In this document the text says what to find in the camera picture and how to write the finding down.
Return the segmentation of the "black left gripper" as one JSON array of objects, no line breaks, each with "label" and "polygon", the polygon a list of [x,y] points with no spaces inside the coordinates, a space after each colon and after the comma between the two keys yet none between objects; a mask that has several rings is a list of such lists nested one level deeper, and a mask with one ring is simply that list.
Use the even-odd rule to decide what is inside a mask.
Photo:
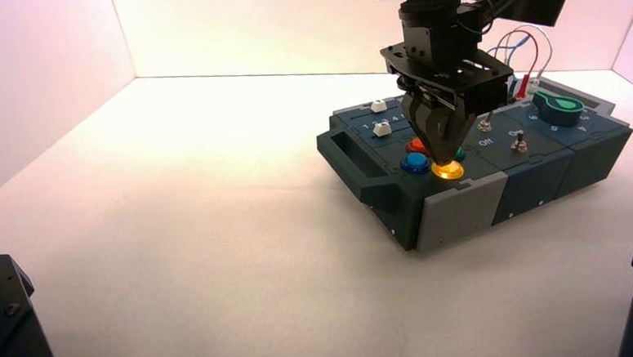
[{"label": "black left gripper", "polygon": [[403,39],[380,50],[399,87],[416,92],[403,95],[403,114],[431,159],[450,163],[466,137],[467,114],[508,102],[512,69],[481,51],[479,36],[459,25],[404,26]]}]

